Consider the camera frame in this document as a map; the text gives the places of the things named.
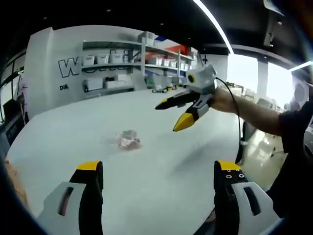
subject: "white table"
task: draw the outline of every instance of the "white table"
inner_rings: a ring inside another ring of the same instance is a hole
[[[235,161],[238,119],[210,110],[175,133],[188,106],[154,108],[176,92],[108,95],[34,117],[8,153],[34,215],[79,164],[101,160],[106,235],[192,235],[214,208],[214,161]],[[121,151],[112,140],[129,129],[137,131],[143,147]]]

